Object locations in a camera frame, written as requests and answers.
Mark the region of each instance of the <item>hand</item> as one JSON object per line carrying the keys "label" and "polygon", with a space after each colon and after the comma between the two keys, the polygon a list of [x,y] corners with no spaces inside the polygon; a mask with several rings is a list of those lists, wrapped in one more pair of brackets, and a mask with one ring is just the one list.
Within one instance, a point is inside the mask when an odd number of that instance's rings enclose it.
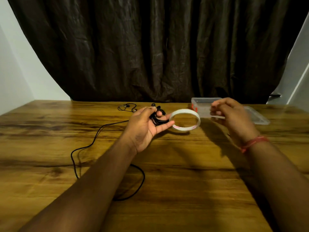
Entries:
{"label": "hand", "polygon": [[212,117],[212,120],[226,126],[231,139],[239,147],[260,135],[243,105],[232,98],[214,101],[211,104],[211,115],[225,117],[225,119]]}
{"label": "hand", "polygon": [[[137,152],[143,151],[156,134],[175,124],[174,121],[169,121],[166,124],[155,126],[149,117],[156,111],[156,107],[144,107],[137,110],[129,119],[122,137],[128,140],[136,148]],[[160,117],[160,120],[168,120],[170,117],[170,114],[162,116],[160,111],[156,114]]]}

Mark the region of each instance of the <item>black object by wall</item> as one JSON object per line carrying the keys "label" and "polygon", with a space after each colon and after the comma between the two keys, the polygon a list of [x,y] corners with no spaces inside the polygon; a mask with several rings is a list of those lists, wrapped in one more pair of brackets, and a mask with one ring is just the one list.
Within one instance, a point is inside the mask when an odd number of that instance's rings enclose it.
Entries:
{"label": "black object by wall", "polygon": [[8,0],[78,101],[265,103],[309,0]]}

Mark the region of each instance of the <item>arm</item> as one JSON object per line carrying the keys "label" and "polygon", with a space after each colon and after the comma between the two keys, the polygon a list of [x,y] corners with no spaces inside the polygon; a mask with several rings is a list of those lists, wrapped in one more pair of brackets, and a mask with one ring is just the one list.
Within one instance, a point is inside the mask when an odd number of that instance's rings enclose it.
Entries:
{"label": "arm", "polygon": [[[244,107],[231,98],[215,101],[211,115],[225,125],[238,146],[257,137],[259,132]],[[269,201],[282,231],[309,231],[309,180],[270,142],[253,144],[245,156]]]}
{"label": "arm", "polygon": [[174,124],[170,121],[155,127],[149,119],[155,111],[156,108],[151,107],[134,113],[111,148],[20,232],[99,231],[115,191],[136,153],[144,150],[155,134]]}

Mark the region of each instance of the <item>roll of tape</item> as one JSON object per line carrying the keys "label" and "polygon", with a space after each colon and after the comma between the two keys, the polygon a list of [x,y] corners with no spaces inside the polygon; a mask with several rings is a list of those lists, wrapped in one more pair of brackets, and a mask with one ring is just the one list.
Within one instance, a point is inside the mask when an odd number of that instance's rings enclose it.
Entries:
{"label": "roll of tape", "polygon": [[197,117],[198,121],[197,121],[197,124],[196,125],[193,125],[191,127],[179,127],[177,125],[173,125],[173,128],[174,129],[177,129],[179,131],[190,131],[190,130],[193,130],[193,129],[196,129],[197,127],[200,126],[201,124],[201,119],[200,119],[200,116],[198,115],[198,113],[196,113],[195,111],[193,110],[190,110],[190,109],[179,109],[177,111],[174,111],[171,113],[170,115],[170,118],[169,120],[172,120],[172,118],[175,116],[175,115],[178,115],[178,114],[192,114],[194,116]]}

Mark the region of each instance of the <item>dark brown curtain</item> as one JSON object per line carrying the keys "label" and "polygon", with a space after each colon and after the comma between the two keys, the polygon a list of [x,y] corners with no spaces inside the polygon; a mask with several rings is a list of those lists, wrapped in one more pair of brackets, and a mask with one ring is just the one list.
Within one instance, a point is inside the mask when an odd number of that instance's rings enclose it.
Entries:
{"label": "dark brown curtain", "polygon": [[309,0],[8,0],[78,101],[265,103]]}

